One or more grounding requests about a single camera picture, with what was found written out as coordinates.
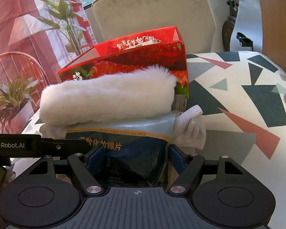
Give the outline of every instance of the chair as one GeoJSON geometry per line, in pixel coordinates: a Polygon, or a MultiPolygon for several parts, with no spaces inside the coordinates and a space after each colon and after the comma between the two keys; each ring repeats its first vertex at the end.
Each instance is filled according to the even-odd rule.
{"type": "Polygon", "coordinates": [[[177,26],[187,54],[211,51],[216,26],[208,0],[95,0],[92,10],[104,40],[177,26]]]}
{"type": "Polygon", "coordinates": [[[35,82],[34,91],[31,93],[31,99],[14,116],[8,116],[6,113],[0,119],[0,133],[20,133],[27,121],[39,109],[42,90],[49,85],[49,81],[44,74],[42,66],[32,56],[22,52],[6,52],[0,55],[0,85],[8,87],[8,84],[18,77],[25,80],[33,78],[35,82]]]}

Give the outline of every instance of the white fur fabric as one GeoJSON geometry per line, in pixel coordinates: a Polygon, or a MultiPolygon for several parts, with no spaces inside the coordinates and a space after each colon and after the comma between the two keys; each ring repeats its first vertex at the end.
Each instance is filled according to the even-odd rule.
{"type": "Polygon", "coordinates": [[[163,67],[50,85],[40,101],[40,119],[50,125],[154,117],[170,112],[176,77],[163,67]]]}

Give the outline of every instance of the beige upholstered chair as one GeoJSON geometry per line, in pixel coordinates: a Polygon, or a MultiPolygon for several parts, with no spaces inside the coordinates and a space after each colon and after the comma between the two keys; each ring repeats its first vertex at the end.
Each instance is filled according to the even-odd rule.
{"type": "Polygon", "coordinates": [[[104,40],[177,26],[187,54],[211,50],[215,20],[208,0],[95,0],[92,9],[104,40]]]}

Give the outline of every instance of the table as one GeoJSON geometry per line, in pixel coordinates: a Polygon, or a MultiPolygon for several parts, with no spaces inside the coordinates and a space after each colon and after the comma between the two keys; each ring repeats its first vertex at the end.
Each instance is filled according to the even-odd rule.
{"type": "MultiPolygon", "coordinates": [[[[272,229],[286,229],[286,73],[256,52],[187,55],[190,98],[203,110],[207,159],[228,155],[276,198],[272,229]]],[[[36,113],[23,133],[38,133],[36,113]]]]}

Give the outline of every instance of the strawberry box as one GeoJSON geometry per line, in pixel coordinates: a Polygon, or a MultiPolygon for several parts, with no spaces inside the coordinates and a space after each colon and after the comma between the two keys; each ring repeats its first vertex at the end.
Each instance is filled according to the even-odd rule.
{"type": "Polygon", "coordinates": [[[188,71],[183,39],[177,27],[165,27],[97,44],[58,71],[62,81],[128,73],[161,65],[176,76],[175,94],[188,98],[188,71]]]}

